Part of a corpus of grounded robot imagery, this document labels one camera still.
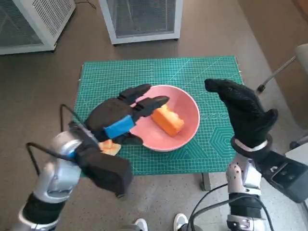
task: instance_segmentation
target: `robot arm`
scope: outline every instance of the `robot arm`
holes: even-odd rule
[[[265,112],[255,93],[229,80],[207,79],[205,88],[218,93],[225,103],[237,152],[227,167],[229,199],[250,195],[229,203],[227,224],[232,231],[263,231],[260,199],[261,177],[274,188],[300,203],[308,198],[308,166],[271,151],[268,134],[277,120],[277,110]]]
[[[85,124],[71,122],[69,131],[62,131],[52,140],[51,151],[66,160],[52,157],[47,162],[18,214],[13,231],[55,230],[81,172],[100,188],[117,195],[125,193],[133,177],[129,161],[102,154],[98,142],[113,139],[120,144],[142,144],[142,139],[129,130],[140,117],[149,116],[169,100],[166,96],[146,98],[131,107],[150,87],[149,84],[140,85],[106,100],[90,113]]]

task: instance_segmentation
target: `green cutting mat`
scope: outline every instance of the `green cutting mat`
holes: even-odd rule
[[[123,146],[119,155],[131,162],[134,175],[225,171],[234,156],[230,145],[233,131],[218,95],[206,92],[206,78],[242,83],[234,56],[86,62],[75,111],[86,119],[102,101],[144,83],[179,87],[196,100],[200,109],[201,122],[195,137],[168,153],[143,146]]]

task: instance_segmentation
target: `yellow sponge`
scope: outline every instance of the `yellow sponge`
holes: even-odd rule
[[[100,142],[99,146],[101,152],[108,155],[116,155],[121,149],[121,145],[113,143],[112,140],[106,140],[104,142]]]

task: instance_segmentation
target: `sponge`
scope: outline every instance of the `sponge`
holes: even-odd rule
[[[108,155],[116,155],[121,149],[121,145],[113,143],[112,140],[106,140],[104,142],[100,142],[99,147],[102,153]]]
[[[166,104],[154,110],[151,117],[169,136],[175,136],[184,126],[184,120],[172,112]]]

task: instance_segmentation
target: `shoe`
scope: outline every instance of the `shoe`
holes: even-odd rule
[[[139,218],[135,221],[135,225],[137,225],[142,231],[149,231],[148,224],[146,223],[145,219]]]
[[[187,217],[182,213],[177,214],[173,222],[173,231],[178,231],[184,224],[188,224]]]

